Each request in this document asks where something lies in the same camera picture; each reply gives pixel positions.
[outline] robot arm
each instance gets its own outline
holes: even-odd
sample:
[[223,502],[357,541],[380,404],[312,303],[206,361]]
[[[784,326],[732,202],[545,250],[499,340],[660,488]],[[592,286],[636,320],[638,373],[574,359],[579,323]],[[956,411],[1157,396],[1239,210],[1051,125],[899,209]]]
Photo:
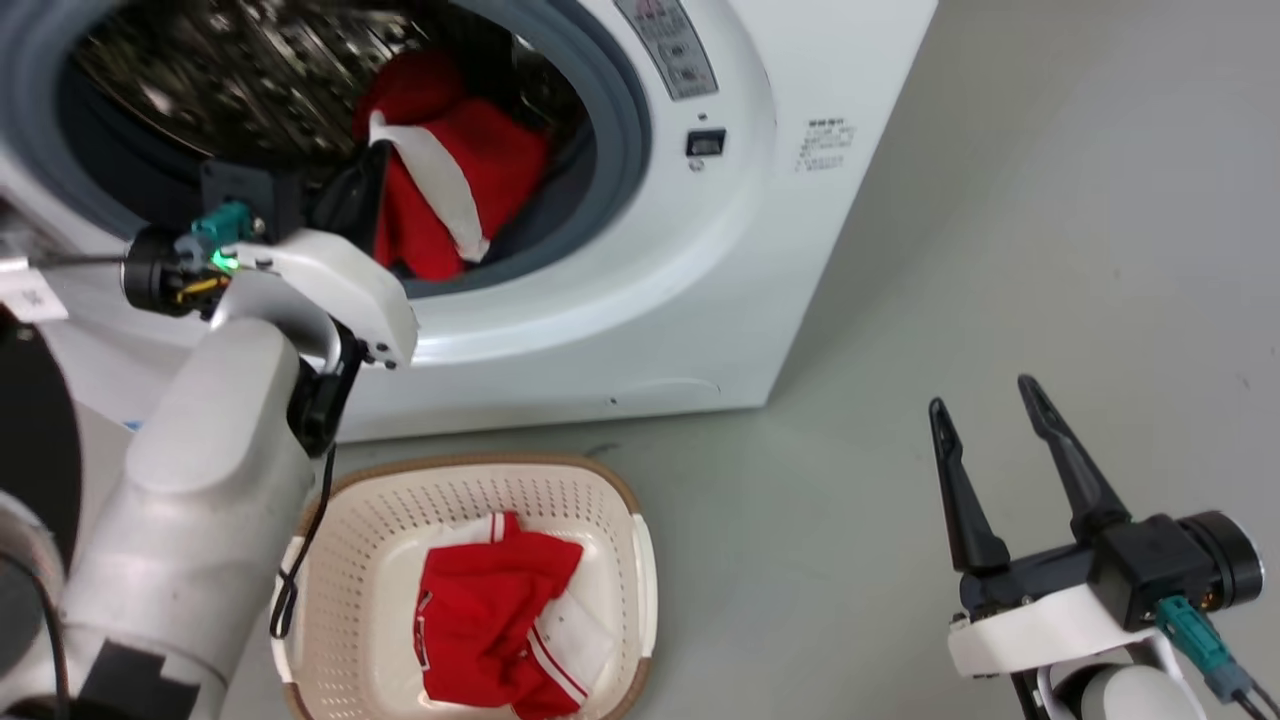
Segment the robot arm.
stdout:
[[[60,598],[77,708],[138,720],[218,717],[358,368],[410,363],[417,337],[401,283],[337,234],[196,263],[180,246],[143,233],[122,282],[134,305],[198,310],[211,329],[133,438]],[[47,643],[28,660],[0,678],[0,712],[52,694]]]
[[[952,618],[947,641],[956,670],[1010,676],[1027,720],[1203,720],[1176,644],[1220,700],[1240,702],[1238,693],[1256,689],[1253,682],[1202,614],[1261,594],[1262,561],[1248,536],[1221,512],[1133,523],[1039,383],[1023,375],[1018,384],[1036,434],[1053,455],[1076,542],[1011,559],[965,473],[951,415],[942,400],[933,401],[952,565],[963,573],[965,612]],[[1179,603],[1189,612],[1166,616]],[[1051,682],[1055,666],[1111,650],[1125,650],[1133,664],[1089,665]]]

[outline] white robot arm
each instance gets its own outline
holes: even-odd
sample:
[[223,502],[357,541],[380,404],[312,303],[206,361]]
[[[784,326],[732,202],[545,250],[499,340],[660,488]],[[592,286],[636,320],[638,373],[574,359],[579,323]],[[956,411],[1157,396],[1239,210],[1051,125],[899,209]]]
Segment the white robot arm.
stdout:
[[61,661],[76,716],[215,720],[358,368],[412,360],[402,284],[347,238],[300,228],[227,243],[196,283],[165,277],[209,260],[174,256],[174,240],[140,238],[125,290],[173,314],[191,302],[211,329],[81,543],[59,603],[65,657],[35,643],[0,678],[0,712],[50,697]]

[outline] white basket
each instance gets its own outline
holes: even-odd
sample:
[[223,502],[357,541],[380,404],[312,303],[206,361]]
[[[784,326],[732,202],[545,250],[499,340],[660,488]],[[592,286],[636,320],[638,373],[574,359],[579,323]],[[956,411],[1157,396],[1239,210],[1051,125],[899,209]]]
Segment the white basket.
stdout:
[[[293,538],[288,566],[311,521]],[[411,628],[426,541],[489,512],[584,546],[568,592],[618,639],[572,717],[616,720],[644,689],[658,625],[653,543],[631,489],[607,468],[568,456],[471,456],[401,462],[334,484],[298,575],[293,628],[273,641],[300,720],[488,720],[426,697]]]

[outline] cable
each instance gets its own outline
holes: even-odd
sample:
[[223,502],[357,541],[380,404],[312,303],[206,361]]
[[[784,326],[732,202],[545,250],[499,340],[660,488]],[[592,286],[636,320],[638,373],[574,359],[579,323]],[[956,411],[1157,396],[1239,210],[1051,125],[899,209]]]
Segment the cable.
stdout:
[[1271,698],[1271,693],[1263,689],[1263,687],[1260,685],[1257,680],[1253,680],[1253,692],[1256,692],[1258,697],[1262,698],[1262,702],[1265,702],[1267,707],[1271,708],[1271,712],[1274,712],[1276,717],[1280,717],[1280,705],[1277,705],[1276,701]]
[[325,457],[324,479],[320,482],[320,501],[316,505],[316,514],[311,516],[307,534],[302,537],[302,547],[298,548],[298,556],[293,559],[293,565],[288,573],[283,569],[279,571],[280,579],[284,580],[284,587],[280,588],[280,594],[275,598],[275,606],[271,607],[271,637],[275,639],[288,635],[289,628],[293,625],[293,605],[298,600],[298,570],[302,568],[302,561],[307,557],[307,551],[311,548],[311,541],[316,537],[316,530],[320,529],[320,521],[324,520],[324,511],[329,507],[329,491],[333,489],[333,457],[337,450],[337,445],[330,446],[329,456]]
[[210,290],[218,290],[220,287],[227,287],[230,279],[227,275],[218,275],[215,278],[209,278],[188,284],[187,287],[178,291],[174,296],[177,302],[183,302],[188,295],[200,295],[202,292],[209,292]]
[[1222,705],[1253,689],[1253,678],[1236,662],[1231,650],[1208,619],[1183,596],[1156,603],[1156,626],[1204,678],[1204,684]]
[[54,255],[52,258],[32,259],[31,268],[50,270],[55,268],[74,268],[79,265],[119,265],[128,260],[124,255]]
[[45,583],[41,582],[40,577],[31,568],[27,568],[26,562],[3,550],[0,550],[0,560],[4,560],[18,570],[18,573],[26,575],[36,588],[36,593],[40,594],[40,609],[45,615],[45,626],[49,628],[49,644],[54,650],[54,692],[56,697],[54,719],[70,720],[72,700],[70,689],[68,688],[69,683],[67,682],[67,650],[63,646],[63,629],[58,619],[58,609],[54,606],[52,598],[49,597]]
[[1235,694],[1233,694],[1231,697],[1235,698],[1236,705],[1243,707],[1244,711],[1248,712],[1249,717],[1252,717],[1253,720],[1270,720],[1266,715],[1262,714],[1261,710],[1258,710],[1258,706],[1253,705],[1253,701],[1251,701],[1249,696],[1244,694],[1244,692],[1236,691]]

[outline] washing machine door opening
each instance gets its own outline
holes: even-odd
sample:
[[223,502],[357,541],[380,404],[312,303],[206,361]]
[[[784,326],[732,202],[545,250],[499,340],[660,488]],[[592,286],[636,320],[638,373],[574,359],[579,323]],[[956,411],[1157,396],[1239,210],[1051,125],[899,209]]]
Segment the washing machine door opening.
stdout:
[[495,286],[571,255],[645,174],[650,113],[640,81],[575,0],[111,5],[68,37],[54,91],[68,155],[100,191],[64,186],[60,195],[120,237],[152,223],[182,229],[198,217],[198,168],[210,156],[300,168],[315,197],[364,149],[353,113],[385,63],[404,53],[445,55],[468,96],[548,147],[535,192],[483,260],[436,282],[388,263],[411,297]]

